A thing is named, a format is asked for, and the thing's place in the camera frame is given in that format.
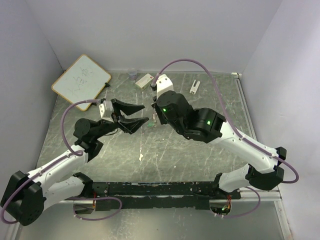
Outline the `silver key bunch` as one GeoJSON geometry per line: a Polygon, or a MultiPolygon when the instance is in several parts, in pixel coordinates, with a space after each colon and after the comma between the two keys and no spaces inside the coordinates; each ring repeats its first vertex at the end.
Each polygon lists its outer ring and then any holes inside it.
{"type": "Polygon", "coordinates": [[[153,113],[153,114],[152,114],[152,120],[153,120],[154,123],[157,123],[157,122],[158,122],[158,116],[157,116],[156,113],[153,113]]]}

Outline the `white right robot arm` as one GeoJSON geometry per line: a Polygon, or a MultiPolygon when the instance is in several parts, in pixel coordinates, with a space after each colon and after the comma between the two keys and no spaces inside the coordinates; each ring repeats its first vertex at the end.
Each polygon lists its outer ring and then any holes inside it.
{"type": "Polygon", "coordinates": [[[247,162],[237,170],[216,176],[217,183],[212,186],[216,198],[223,199],[247,186],[270,191],[283,182],[284,169],[275,158],[285,159],[285,148],[270,148],[254,139],[254,145],[248,144],[249,137],[237,136],[223,115],[207,107],[193,108],[183,94],[173,90],[154,99],[153,106],[161,124],[169,124],[187,140],[220,145],[247,162]]]}

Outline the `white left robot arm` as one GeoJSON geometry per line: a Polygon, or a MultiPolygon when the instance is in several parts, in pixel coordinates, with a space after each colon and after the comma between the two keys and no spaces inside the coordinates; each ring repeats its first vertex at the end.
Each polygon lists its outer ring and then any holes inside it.
{"type": "Polygon", "coordinates": [[[67,113],[80,102],[73,103],[63,113],[60,120],[62,140],[67,151],[50,162],[24,173],[17,171],[7,184],[0,201],[0,220],[7,225],[20,223],[28,226],[49,207],[66,199],[89,199],[93,196],[93,180],[78,172],[69,178],[64,177],[73,170],[93,160],[101,151],[100,138],[121,130],[132,135],[148,117],[129,118],[130,115],[144,109],[144,105],[111,100],[88,99],[87,103],[98,105],[101,119],[98,121],[80,118],[74,125],[73,135],[76,141],[69,145],[64,134],[64,122],[67,113]]]}

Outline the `white cardboard box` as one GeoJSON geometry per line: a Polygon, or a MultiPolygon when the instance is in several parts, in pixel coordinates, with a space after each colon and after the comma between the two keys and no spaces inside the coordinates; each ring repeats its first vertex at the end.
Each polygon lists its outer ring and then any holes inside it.
{"type": "Polygon", "coordinates": [[[147,73],[142,78],[140,78],[137,82],[135,82],[135,86],[143,91],[145,88],[147,88],[151,84],[153,79],[154,77],[151,74],[147,73]]]}

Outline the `clear plastic cup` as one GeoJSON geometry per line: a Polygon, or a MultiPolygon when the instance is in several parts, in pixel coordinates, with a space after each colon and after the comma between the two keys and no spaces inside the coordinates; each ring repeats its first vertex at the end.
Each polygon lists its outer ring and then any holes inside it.
{"type": "Polygon", "coordinates": [[[138,71],[134,68],[131,68],[127,71],[128,73],[128,76],[131,80],[136,80],[137,79],[137,76],[138,76],[138,71]]]}

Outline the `white plastic clip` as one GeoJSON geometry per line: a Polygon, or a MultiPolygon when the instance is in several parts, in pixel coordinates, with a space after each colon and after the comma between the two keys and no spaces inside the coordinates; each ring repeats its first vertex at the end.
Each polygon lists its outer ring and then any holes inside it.
{"type": "Polygon", "coordinates": [[[193,81],[193,84],[192,84],[192,86],[191,86],[191,88],[190,88],[190,90],[189,90],[189,93],[190,94],[192,94],[192,95],[195,95],[196,93],[197,93],[197,91],[198,91],[198,88],[199,88],[199,86],[200,86],[200,81],[199,80],[194,80],[193,81]]]}

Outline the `small framed whiteboard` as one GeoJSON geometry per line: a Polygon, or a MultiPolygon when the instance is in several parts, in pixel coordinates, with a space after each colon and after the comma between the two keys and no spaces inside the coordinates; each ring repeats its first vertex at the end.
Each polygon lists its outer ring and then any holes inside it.
{"type": "Polygon", "coordinates": [[[51,86],[53,92],[74,104],[98,97],[112,76],[82,54],[51,86]]]}

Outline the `white corner bracket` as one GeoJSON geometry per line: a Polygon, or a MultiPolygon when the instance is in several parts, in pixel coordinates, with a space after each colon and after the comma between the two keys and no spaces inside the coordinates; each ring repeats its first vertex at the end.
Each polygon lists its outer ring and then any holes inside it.
{"type": "Polygon", "coordinates": [[[238,73],[238,72],[232,72],[231,73],[233,76],[238,76],[239,78],[242,76],[241,73],[238,73]]]}

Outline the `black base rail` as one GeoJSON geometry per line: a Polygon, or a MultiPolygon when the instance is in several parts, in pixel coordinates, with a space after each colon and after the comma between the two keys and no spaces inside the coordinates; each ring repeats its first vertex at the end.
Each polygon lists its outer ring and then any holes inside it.
{"type": "Polygon", "coordinates": [[[186,182],[93,182],[84,197],[113,197],[122,202],[122,209],[194,208],[209,210],[211,200],[241,198],[238,189],[228,193],[215,181],[186,182]]]}

